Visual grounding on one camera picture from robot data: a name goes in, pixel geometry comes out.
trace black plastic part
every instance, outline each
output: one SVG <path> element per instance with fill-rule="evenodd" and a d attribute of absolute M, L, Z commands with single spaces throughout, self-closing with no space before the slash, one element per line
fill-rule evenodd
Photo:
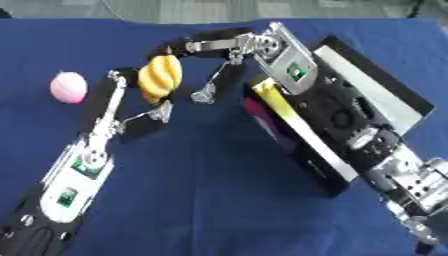
<path fill-rule="evenodd" d="M 263 106 L 264 111 L 269 115 L 271 125 L 275 126 L 277 132 L 281 136 L 288 138 L 295 144 L 289 156 L 294 161 L 303 167 L 303 169 L 324 188 L 329 197 L 339 195 L 349 186 L 349 181 L 346 180 L 337 170 L 335 170 L 329 163 L 327 163 L 321 155 L 310 146 L 297 132 L 295 132 L 285 121 L 279 117 L 256 93 L 251 87 L 259 84 L 268 77 L 265 74 L 260 74 L 247 83 L 244 87 L 244 97 L 250 98 Z"/>
<path fill-rule="evenodd" d="M 350 63 L 366 73 L 372 79 L 377 81 L 386 90 L 394 94 L 400 100 L 412 107 L 415 111 L 420 113 L 422 117 L 428 116 L 433 110 L 434 105 L 420 96 L 417 92 L 406 87 L 398 79 L 391 74 L 385 72 L 383 69 L 375 65 L 371 60 L 355 51 L 346 43 L 342 42 L 335 36 L 325 38 L 319 45 L 327 45 L 332 50 L 336 51 L 342 57 L 347 59 Z"/>
<path fill-rule="evenodd" d="M 436 234 L 440 243 L 448 246 L 448 209 L 429 216 L 424 224 Z"/>
<path fill-rule="evenodd" d="M 350 151 L 349 163 L 360 173 L 370 170 L 390 156 L 401 143 L 400 136 L 391 128 L 379 127 L 379 133 L 359 150 Z"/>
<path fill-rule="evenodd" d="M 82 216 L 70 223 L 56 223 L 40 208 L 43 185 L 35 185 L 0 227 L 0 255 L 55 256 L 70 245 L 82 224 Z M 23 216 L 33 218 L 26 226 Z"/>
<path fill-rule="evenodd" d="M 125 132 L 120 135 L 120 142 L 127 143 L 150 133 L 157 132 L 165 125 L 160 120 L 153 120 L 148 115 L 126 122 Z"/>
<path fill-rule="evenodd" d="M 228 28 L 221 30 L 211 30 L 204 31 L 193 34 L 189 37 L 176 38 L 174 40 L 165 42 L 160 46 L 156 47 L 149 55 L 148 60 L 151 60 L 155 56 L 159 55 L 169 55 L 172 54 L 178 58 L 187 56 L 197 56 L 201 58 L 228 58 L 229 49 L 207 51 L 207 52 L 196 52 L 190 53 L 185 48 L 187 42 L 200 42 L 200 41 L 214 41 L 214 40 L 224 40 L 232 39 L 238 35 L 250 33 L 249 28 Z"/>
<path fill-rule="evenodd" d="M 12 18 L 12 15 L 5 11 L 3 8 L 0 8 L 0 19 L 4 18 L 4 19 L 8 19 L 8 18 Z"/>
<path fill-rule="evenodd" d="M 284 95 L 313 131 L 358 172 L 367 171 L 389 156 L 400 138 L 388 129 L 386 118 L 356 87 L 315 57 L 319 74 L 315 84 L 297 96 Z M 351 150 L 347 142 L 367 127 L 379 127 L 380 140 L 361 150 Z"/>
<path fill-rule="evenodd" d="M 418 242 L 415 248 L 415 254 L 416 256 L 428 256 L 432 251 L 434 251 L 435 248 L 436 246 L 434 244 Z"/>
<path fill-rule="evenodd" d="M 125 67 L 114 69 L 120 73 L 121 76 L 126 78 L 127 85 L 131 88 L 138 88 L 138 68 Z"/>

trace pink ball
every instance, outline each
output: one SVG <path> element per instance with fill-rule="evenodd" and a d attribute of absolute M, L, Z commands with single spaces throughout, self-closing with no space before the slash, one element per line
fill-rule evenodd
<path fill-rule="evenodd" d="M 61 102 L 80 103 L 87 94 L 87 82 L 76 72 L 61 72 L 51 81 L 50 92 Z"/>

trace yellow object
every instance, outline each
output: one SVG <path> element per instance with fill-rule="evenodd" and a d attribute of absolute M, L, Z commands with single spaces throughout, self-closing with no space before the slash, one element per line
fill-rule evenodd
<path fill-rule="evenodd" d="M 268 78 L 252 89 L 284 120 L 297 117 L 297 113 L 275 88 L 275 81 Z"/>
<path fill-rule="evenodd" d="M 157 56 L 138 72 L 143 97 L 152 104 L 168 96 L 182 81 L 182 66 L 173 55 Z"/>

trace screw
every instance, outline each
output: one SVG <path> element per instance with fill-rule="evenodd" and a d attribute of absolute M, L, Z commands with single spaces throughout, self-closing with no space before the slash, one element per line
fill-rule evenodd
<path fill-rule="evenodd" d="M 23 223 L 23 225 L 25 225 L 26 227 L 29 227 L 31 225 L 33 225 L 34 222 L 34 217 L 31 215 L 23 215 L 22 218 L 20 219 L 20 221 Z"/>

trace silver metal joint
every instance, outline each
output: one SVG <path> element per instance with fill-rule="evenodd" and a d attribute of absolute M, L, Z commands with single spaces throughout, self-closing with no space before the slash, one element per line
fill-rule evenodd
<path fill-rule="evenodd" d="M 195 103 L 213 104 L 215 102 L 216 86 L 213 83 L 207 83 L 204 88 L 191 94 L 191 99 Z"/>
<path fill-rule="evenodd" d="M 347 145 L 352 150 L 358 150 L 367 145 L 370 141 L 372 141 L 375 136 L 378 134 L 378 128 L 367 127 L 362 129 L 359 132 L 353 134 L 353 136 L 347 141 Z"/>

